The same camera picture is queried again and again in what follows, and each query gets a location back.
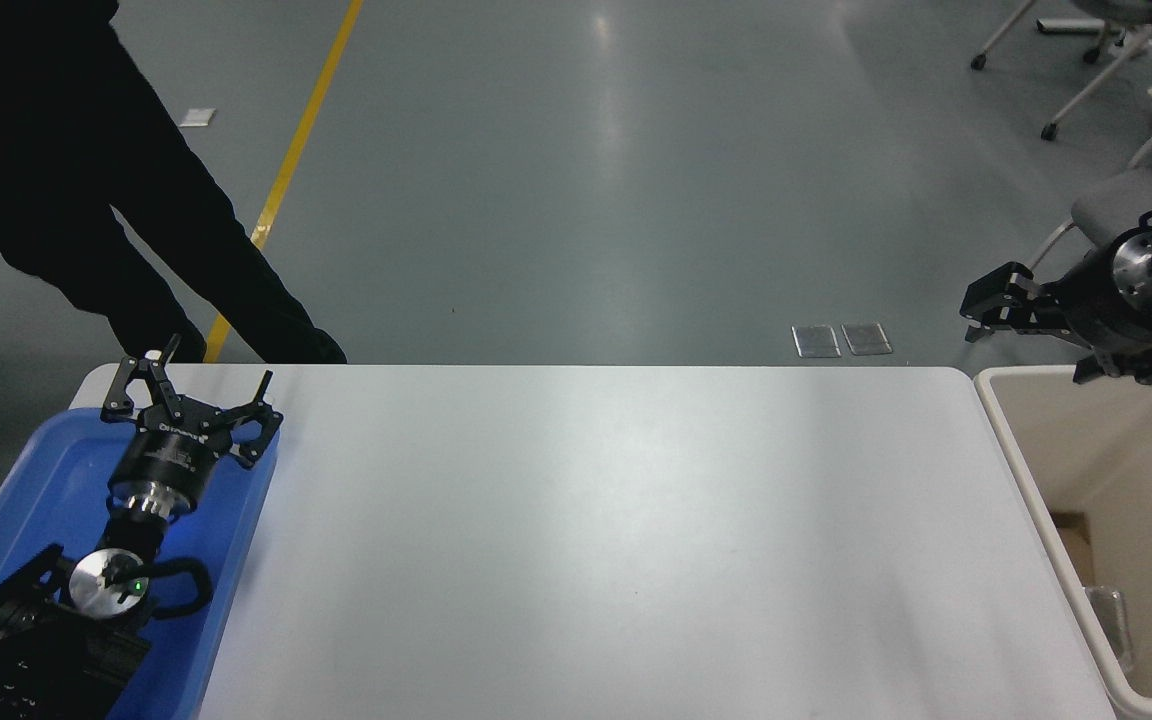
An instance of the white table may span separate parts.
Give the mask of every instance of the white table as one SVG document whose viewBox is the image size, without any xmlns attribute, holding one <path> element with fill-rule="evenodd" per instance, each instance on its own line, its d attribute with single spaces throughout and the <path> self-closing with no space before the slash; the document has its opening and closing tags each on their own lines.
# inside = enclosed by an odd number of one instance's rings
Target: white table
<svg viewBox="0 0 1152 720">
<path fill-rule="evenodd" d="M 260 372 L 172 378 L 228 406 Z M 955 370 L 275 366 L 271 393 L 200 719 L 1114 717 Z"/>
</svg>

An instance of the gray floor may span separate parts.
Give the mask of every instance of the gray floor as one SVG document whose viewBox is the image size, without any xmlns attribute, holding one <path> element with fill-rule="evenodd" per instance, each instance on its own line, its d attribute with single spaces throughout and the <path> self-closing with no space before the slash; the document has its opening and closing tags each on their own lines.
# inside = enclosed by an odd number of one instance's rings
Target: gray floor
<svg viewBox="0 0 1152 720">
<path fill-rule="evenodd" d="M 1096 73 L 1087 40 L 1026 23 L 972 73 L 1009 9 L 986 5 L 367 0 L 270 258 L 355 363 L 1074 361 L 1046 338 L 965 346 L 956 309 L 1152 134 L 1152 51 L 1041 142 Z M 123 2 L 169 109 L 219 108 L 188 137 L 248 225 L 346 6 Z M 818 323 L 882 323 L 896 351 L 799 359 L 790 327 Z M 0 480 L 116 356 L 0 259 Z M 233 338 L 221 359 L 256 357 Z"/>
</svg>

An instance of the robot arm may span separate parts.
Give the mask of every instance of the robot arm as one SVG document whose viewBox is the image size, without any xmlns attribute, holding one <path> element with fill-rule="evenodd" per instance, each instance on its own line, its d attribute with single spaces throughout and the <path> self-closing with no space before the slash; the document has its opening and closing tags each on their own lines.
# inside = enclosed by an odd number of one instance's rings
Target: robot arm
<svg viewBox="0 0 1152 720">
<path fill-rule="evenodd" d="M 1152 384 L 1152 211 L 1059 281 L 1039 285 L 1020 263 L 993 270 L 968 287 L 958 312 L 973 324 L 968 342 L 1014 331 L 1087 348 L 1075 382 L 1132 376 Z"/>
<path fill-rule="evenodd" d="M 195 558 L 160 560 L 164 537 L 173 521 L 197 509 L 225 456 L 243 468 L 262 458 L 283 416 L 264 400 L 268 372 L 251 402 L 228 410 L 179 395 L 165 370 L 177 341 L 141 359 L 126 357 L 105 397 L 101 419 L 128 420 L 136 433 L 109 476 L 109 521 L 96 548 L 76 561 L 51 544 L 0 583 L 1 720 L 106 717 L 150 650 L 141 629 L 211 601 L 206 566 Z M 139 410 L 127 395 L 136 381 L 151 396 Z M 234 441 L 234 430 L 248 423 L 260 432 Z M 157 601 L 152 585 L 172 575 L 192 581 L 191 601 Z"/>
</svg>

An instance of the person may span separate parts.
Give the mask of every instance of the person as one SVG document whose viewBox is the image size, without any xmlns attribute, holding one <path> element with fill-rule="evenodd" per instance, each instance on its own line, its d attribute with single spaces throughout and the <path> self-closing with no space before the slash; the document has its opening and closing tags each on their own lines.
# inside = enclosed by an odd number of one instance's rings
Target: person
<svg viewBox="0 0 1152 720">
<path fill-rule="evenodd" d="M 268 363 L 344 363 L 252 245 L 114 28 L 116 0 L 0 0 L 0 252 L 104 314 L 123 350 L 205 338 L 146 245 Z"/>
</svg>

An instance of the office chair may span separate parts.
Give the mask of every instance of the office chair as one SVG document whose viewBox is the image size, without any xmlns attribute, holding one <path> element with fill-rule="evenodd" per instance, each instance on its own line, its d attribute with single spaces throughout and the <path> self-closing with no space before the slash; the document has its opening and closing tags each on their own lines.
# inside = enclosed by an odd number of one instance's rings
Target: office chair
<svg viewBox="0 0 1152 720">
<path fill-rule="evenodd" d="M 1119 32 L 1128 32 L 1130 40 L 1124 46 L 1123 53 L 1115 58 L 1108 67 L 1102 69 L 1101 74 L 1093 77 L 1092 82 L 1089 82 L 1087 86 L 1083 88 L 1069 103 L 1066 103 L 1063 108 L 1058 111 L 1055 115 L 1052 115 L 1051 122 L 1043 128 L 1041 137 L 1044 141 L 1055 141 L 1061 120 L 1064 120 L 1066 115 L 1070 114 L 1070 111 L 1074 111 L 1076 106 L 1086 100 L 1098 88 L 1105 85 L 1109 78 L 1114 77 L 1115 73 L 1119 73 L 1119 68 L 1123 67 L 1126 61 L 1140 53 L 1149 41 L 1152 40 L 1152 0 L 1070 1 L 1076 8 L 1092 15 L 1094 18 L 1102 20 L 1102 23 L 1105 23 L 1101 26 L 1101 32 L 1096 38 L 1096 45 L 1083 53 L 1084 63 L 1092 65 L 1097 60 L 1100 60 L 1108 41 L 1111 41 L 1111 37 L 1114 37 Z M 990 51 L 998 45 L 998 41 L 1002 40 L 1007 31 L 1010 31 L 1020 22 L 1020 18 L 1024 17 L 1025 13 L 1029 13 L 1029 9 L 1034 3 L 1037 3 L 1037 0 L 1021 1 L 1020 8 L 1016 8 L 1015 13 L 1002 23 L 986 44 L 984 44 L 979 53 L 975 55 L 972 59 L 972 69 L 984 69 Z"/>
<path fill-rule="evenodd" d="M 1152 162 L 1144 162 L 1149 154 L 1152 154 L 1152 136 L 1135 151 L 1123 172 L 1093 184 L 1074 200 L 1069 219 L 1044 240 L 1025 266 L 1036 268 L 1056 242 L 1075 228 L 1092 247 L 1109 245 L 1121 233 L 1132 229 L 1140 215 L 1152 210 Z"/>
</svg>

